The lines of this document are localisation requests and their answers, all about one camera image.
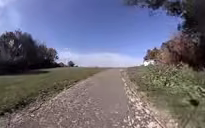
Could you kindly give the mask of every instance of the asphalt road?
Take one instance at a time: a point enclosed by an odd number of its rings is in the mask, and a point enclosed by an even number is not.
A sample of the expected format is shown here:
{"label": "asphalt road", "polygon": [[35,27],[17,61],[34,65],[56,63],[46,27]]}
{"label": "asphalt road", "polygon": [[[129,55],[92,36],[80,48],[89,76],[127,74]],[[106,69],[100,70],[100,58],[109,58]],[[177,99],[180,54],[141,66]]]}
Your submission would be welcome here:
{"label": "asphalt road", "polygon": [[64,90],[35,111],[14,114],[7,128],[160,128],[134,99],[119,69],[94,75]]}

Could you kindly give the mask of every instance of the bush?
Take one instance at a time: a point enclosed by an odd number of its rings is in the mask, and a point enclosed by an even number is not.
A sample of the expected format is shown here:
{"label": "bush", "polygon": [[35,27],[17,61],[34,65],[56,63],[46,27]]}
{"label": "bush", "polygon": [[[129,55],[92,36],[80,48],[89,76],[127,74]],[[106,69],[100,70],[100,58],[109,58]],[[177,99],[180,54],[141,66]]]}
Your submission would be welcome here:
{"label": "bush", "polygon": [[205,127],[205,70],[196,72],[187,65],[150,65],[128,70],[139,91],[158,108],[166,108],[180,127]]}

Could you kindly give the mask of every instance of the cloud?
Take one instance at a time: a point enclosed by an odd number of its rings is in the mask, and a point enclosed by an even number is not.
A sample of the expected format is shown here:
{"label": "cloud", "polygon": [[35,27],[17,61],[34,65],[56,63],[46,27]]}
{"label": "cloud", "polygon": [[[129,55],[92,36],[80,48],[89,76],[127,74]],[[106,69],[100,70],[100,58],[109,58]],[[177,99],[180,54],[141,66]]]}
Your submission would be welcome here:
{"label": "cloud", "polygon": [[16,0],[0,0],[0,33],[21,27],[21,15],[16,9]]}
{"label": "cloud", "polygon": [[70,50],[59,52],[59,62],[67,63],[72,60],[79,66],[84,67],[130,67],[142,63],[141,58],[131,57],[118,53],[76,53]]}
{"label": "cloud", "polygon": [[15,0],[0,0],[0,7],[5,7],[9,3],[13,2]]}

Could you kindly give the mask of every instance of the grass field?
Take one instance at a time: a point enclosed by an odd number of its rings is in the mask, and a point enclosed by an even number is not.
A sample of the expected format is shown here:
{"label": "grass field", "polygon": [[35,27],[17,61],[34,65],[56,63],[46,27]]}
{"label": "grass field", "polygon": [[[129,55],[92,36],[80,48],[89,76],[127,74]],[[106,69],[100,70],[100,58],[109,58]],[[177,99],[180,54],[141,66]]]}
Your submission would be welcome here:
{"label": "grass field", "polygon": [[128,69],[128,75],[160,110],[167,110],[180,128],[205,128],[205,71],[187,66]]}
{"label": "grass field", "polygon": [[0,115],[45,99],[103,69],[56,68],[21,75],[0,76]]}

